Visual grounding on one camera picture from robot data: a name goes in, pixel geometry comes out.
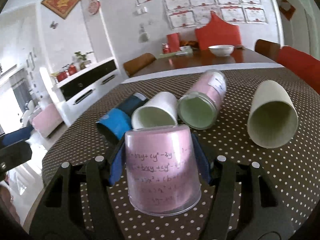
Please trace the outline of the person left hand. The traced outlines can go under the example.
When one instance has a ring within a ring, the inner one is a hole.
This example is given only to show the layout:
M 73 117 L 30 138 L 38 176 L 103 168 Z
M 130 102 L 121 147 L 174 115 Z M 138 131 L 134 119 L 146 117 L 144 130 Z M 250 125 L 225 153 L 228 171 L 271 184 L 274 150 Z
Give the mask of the person left hand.
M 21 223 L 20 217 L 17 214 L 16 208 L 13 205 L 12 200 L 11 200 L 11 194 L 10 194 L 10 191 L 9 191 L 9 186 L 7 185 L 7 183 L 5 181 L 1 181 L 0 188 L 1 188 L 1 199 L 3 200 L 5 206 L 9 210 L 10 214 L 14 217 L 16 222 L 18 224 L 20 224 Z

